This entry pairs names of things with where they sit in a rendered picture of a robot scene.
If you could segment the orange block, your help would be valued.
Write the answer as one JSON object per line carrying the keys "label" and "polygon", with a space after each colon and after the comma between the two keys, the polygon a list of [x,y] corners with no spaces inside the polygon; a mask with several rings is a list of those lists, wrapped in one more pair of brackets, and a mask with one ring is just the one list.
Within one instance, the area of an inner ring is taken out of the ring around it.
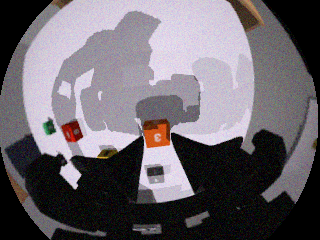
{"label": "orange block", "polygon": [[147,148],[169,145],[171,123],[167,119],[144,121],[143,129]]}

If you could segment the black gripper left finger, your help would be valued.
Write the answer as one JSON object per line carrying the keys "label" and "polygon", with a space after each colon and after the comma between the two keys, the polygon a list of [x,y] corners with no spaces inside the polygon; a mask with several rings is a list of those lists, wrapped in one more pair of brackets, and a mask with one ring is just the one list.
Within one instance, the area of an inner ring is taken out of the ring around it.
{"label": "black gripper left finger", "polygon": [[143,136],[139,136],[108,159],[73,155],[71,160],[72,165],[75,164],[75,168],[81,175],[85,173],[88,176],[113,181],[115,187],[127,197],[129,203],[136,204],[143,156],[144,139]]}

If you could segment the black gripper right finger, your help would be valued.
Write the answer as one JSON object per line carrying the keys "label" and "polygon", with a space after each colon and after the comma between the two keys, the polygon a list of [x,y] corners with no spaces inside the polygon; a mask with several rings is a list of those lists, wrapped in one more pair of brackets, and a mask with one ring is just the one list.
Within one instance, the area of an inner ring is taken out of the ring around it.
{"label": "black gripper right finger", "polygon": [[171,133],[171,141],[193,193],[204,191],[205,180],[208,180],[220,156],[235,151],[241,147],[241,143],[244,143],[243,136],[237,136],[224,143],[207,145],[176,133]]}

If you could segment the yellow block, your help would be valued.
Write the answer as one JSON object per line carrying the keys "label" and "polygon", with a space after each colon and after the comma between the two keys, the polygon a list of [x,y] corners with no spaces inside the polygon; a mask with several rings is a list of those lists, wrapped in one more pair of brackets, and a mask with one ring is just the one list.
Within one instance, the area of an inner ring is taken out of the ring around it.
{"label": "yellow block", "polygon": [[104,151],[101,151],[97,157],[100,157],[100,159],[108,159],[108,157],[115,155],[117,152],[119,151],[116,151],[116,149],[112,149],[112,151],[109,151],[109,149],[104,149]]}

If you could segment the green block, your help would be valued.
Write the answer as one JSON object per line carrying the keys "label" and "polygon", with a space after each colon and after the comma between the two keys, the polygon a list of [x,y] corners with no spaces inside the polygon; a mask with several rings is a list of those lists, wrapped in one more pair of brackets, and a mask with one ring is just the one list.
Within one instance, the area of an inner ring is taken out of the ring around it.
{"label": "green block", "polygon": [[45,129],[45,136],[52,135],[52,133],[56,132],[56,129],[53,129],[52,121],[45,121],[45,124],[43,124],[43,129]]}

